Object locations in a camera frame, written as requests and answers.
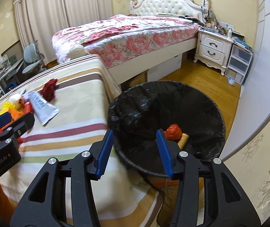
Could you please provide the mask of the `orange red plastic bag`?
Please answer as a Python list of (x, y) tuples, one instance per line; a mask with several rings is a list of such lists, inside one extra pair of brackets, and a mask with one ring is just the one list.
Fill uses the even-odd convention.
[(170, 125), (164, 134), (168, 140), (179, 141), (182, 138), (182, 130), (177, 124)]

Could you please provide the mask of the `black lined trash bin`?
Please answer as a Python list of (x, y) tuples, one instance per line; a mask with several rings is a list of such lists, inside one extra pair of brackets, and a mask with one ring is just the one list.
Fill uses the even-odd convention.
[(108, 127), (120, 161), (141, 174), (165, 177), (156, 145), (158, 129), (176, 124), (189, 135), (184, 150), (198, 159), (219, 157), (225, 145), (225, 123), (217, 104), (181, 82), (136, 85), (111, 101)]

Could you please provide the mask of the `yellow foam fruit net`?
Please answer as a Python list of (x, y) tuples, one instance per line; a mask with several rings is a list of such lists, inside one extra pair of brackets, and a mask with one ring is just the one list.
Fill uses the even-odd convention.
[(15, 104), (5, 101), (0, 108), (0, 116), (6, 112), (9, 112), (10, 109), (15, 109)]

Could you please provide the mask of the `orange foam fruit net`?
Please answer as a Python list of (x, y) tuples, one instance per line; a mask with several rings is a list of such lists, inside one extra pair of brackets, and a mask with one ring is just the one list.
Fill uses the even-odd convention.
[(9, 109), (8, 112), (11, 114), (11, 118), (12, 118), (13, 121), (18, 120), (23, 115), (25, 115), (24, 111), (18, 111), (18, 110), (15, 110), (15, 109)]

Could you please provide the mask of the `white crumpled paper ball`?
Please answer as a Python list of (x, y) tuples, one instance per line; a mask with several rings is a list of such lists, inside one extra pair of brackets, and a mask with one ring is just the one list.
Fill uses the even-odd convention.
[(22, 96), (19, 93), (16, 93), (8, 98), (8, 102), (13, 103), (14, 105), (19, 105), (21, 99)]

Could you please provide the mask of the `white squeeze tube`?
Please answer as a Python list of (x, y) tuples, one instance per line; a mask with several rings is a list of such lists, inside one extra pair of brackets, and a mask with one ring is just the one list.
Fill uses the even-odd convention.
[(59, 113), (59, 108), (47, 102), (37, 91), (29, 93), (29, 101), (43, 126)]

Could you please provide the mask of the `study desk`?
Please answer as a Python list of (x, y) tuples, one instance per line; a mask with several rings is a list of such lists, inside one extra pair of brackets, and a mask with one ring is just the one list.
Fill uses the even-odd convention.
[(23, 66), (23, 63), (24, 63), (24, 60), (20, 59), (16, 63), (14, 63), (13, 65), (8, 65), (8, 67), (6, 67), (4, 69), (4, 71), (0, 72), (0, 89), (4, 94), (5, 94), (5, 89), (7, 86), (5, 83), (5, 80), (8, 80), (8, 79), (13, 77), (16, 80), (16, 82), (18, 84), (20, 84), (20, 81), (18, 80), (17, 77), (15, 77), (15, 75), (20, 70), (20, 68)]

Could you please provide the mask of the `dark red crumpled cloth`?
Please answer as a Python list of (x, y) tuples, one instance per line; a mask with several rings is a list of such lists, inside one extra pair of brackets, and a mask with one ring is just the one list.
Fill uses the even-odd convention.
[(49, 80), (40, 91), (41, 96), (46, 101), (52, 101), (55, 97), (55, 90), (56, 90), (56, 83), (58, 82), (57, 79)]

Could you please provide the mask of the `striped beige bed cover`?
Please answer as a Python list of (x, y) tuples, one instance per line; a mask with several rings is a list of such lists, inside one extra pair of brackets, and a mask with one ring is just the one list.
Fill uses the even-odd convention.
[[(3, 103), (22, 91), (40, 91), (56, 80), (52, 100), (59, 112), (45, 125), (36, 120), (22, 136), (21, 160), (0, 177), (0, 216), (9, 222), (13, 211), (42, 166), (51, 157), (74, 158), (102, 140), (107, 131), (109, 103), (120, 89), (97, 55), (53, 67), (0, 98)], [(135, 170), (127, 170), (111, 152), (105, 174), (92, 182), (102, 226), (156, 226), (162, 205), (160, 193)]]

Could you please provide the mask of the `light blue desk chair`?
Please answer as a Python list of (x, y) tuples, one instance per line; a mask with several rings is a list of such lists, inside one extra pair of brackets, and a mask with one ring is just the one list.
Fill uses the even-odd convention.
[(38, 50), (37, 40), (24, 48), (23, 60), (27, 66), (23, 69), (23, 74), (41, 73), (47, 69), (43, 66), (45, 56)]

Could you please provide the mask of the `floral pink bedspread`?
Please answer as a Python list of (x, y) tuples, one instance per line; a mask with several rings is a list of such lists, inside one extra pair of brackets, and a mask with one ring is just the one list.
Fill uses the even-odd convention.
[(194, 18), (127, 16), (65, 28), (52, 36), (58, 63), (97, 54), (106, 66), (122, 64), (140, 55), (196, 38), (201, 25)]

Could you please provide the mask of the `white nightstand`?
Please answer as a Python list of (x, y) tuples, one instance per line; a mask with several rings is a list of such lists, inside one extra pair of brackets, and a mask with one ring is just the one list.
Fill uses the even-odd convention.
[(208, 67), (219, 69), (224, 76), (232, 44), (233, 40), (228, 36), (200, 28), (193, 62), (201, 61)]

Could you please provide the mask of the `clear plastic drawer unit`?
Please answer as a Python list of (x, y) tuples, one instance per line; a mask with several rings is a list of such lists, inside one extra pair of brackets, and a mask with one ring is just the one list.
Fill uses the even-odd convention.
[(239, 43), (233, 43), (225, 76), (242, 85), (253, 58), (253, 52)]

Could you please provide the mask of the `white tufted headboard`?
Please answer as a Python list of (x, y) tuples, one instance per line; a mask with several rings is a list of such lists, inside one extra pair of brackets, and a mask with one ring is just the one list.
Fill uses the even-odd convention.
[(209, 15), (209, 0), (201, 5), (193, 0), (130, 0), (129, 13), (136, 16), (189, 16), (204, 21)]

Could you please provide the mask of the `white bed frame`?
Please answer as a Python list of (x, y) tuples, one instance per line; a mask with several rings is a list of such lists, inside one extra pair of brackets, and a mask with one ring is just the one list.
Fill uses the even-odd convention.
[(116, 83), (121, 84), (164, 61), (194, 49), (196, 44), (197, 37), (142, 54), (108, 70)]

